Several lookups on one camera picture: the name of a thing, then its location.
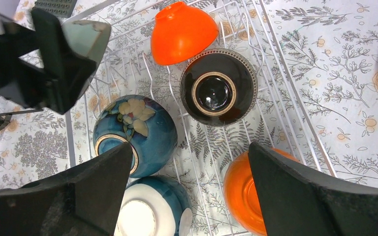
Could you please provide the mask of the blue glazed bowl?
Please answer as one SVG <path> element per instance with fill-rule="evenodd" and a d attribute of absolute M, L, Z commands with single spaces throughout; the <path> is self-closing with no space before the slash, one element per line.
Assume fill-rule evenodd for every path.
<path fill-rule="evenodd" d="M 172 158 L 178 132 L 171 115 L 151 98 L 129 94 L 107 105 L 93 129 L 93 144 L 100 155 L 122 143 L 132 148 L 130 178 L 150 176 Z"/>

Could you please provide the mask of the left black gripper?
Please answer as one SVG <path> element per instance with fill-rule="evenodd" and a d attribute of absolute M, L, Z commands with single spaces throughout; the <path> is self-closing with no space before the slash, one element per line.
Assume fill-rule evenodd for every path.
<path fill-rule="evenodd" d="M 0 96 L 25 108 L 66 113 L 95 75 L 96 62 L 74 52 L 60 20 L 42 9 L 31 11 L 34 30 L 15 22 L 0 34 Z M 39 48 L 44 68 L 20 57 Z"/>

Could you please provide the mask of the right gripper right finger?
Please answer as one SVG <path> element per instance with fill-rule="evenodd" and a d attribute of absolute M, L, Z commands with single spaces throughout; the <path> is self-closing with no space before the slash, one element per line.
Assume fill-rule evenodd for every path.
<path fill-rule="evenodd" d="M 378 236 L 378 188 L 342 180 L 252 142 L 248 151 L 270 236 Z"/>

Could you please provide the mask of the mint green bowl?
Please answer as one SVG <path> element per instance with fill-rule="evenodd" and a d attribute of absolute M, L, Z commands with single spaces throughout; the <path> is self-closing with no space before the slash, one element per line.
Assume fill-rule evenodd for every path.
<path fill-rule="evenodd" d="M 110 34 L 109 23 L 78 20 L 62 24 L 69 47 L 76 53 L 96 62 L 99 67 L 105 54 Z"/>

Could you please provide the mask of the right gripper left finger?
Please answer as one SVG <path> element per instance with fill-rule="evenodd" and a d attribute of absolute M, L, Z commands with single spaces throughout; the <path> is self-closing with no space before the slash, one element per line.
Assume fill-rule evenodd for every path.
<path fill-rule="evenodd" d="M 111 236 L 132 161 L 129 143 L 78 166 L 0 189 L 0 236 Z"/>

